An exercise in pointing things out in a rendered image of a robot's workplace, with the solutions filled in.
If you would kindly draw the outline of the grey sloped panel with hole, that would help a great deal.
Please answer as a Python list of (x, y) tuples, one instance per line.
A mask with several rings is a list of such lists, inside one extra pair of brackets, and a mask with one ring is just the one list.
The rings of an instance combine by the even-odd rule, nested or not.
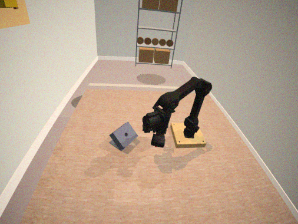
[(110, 144), (119, 149), (120, 151), (124, 150), (133, 140), (135, 140), (138, 135), (131, 127), (129, 122), (123, 124), (116, 131), (113, 131), (110, 134), (111, 141)]

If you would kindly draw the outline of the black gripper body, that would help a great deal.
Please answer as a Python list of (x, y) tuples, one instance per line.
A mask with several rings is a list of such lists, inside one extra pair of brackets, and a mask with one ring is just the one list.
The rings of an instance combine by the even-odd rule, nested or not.
[(164, 147), (165, 146), (165, 134), (168, 129), (168, 124), (159, 124), (155, 127), (156, 135), (152, 137), (151, 145), (157, 147)]

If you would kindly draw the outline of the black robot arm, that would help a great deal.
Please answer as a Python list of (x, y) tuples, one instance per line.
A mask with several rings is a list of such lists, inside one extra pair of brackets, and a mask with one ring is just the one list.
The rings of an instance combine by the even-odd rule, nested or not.
[[(144, 133), (155, 133), (155, 127), (159, 124), (168, 124), (172, 113), (176, 112), (174, 109), (178, 106), (179, 101), (185, 96), (189, 95), (195, 90), (196, 97), (193, 102), (190, 115), (185, 118), (184, 137), (194, 139), (194, 134), (198, 132), (198, 115), (201, 110), (201, 105), (207, 94), (210, 93), (212, 84), (202, 78), (192, 77), (185, 84), (174, 91), (167, 92), (160, 96), (154, 104), (154, 111), (147, 113), (143, 117), (143, 131)], [(159, 108), (159, 106), (162, 107)]]

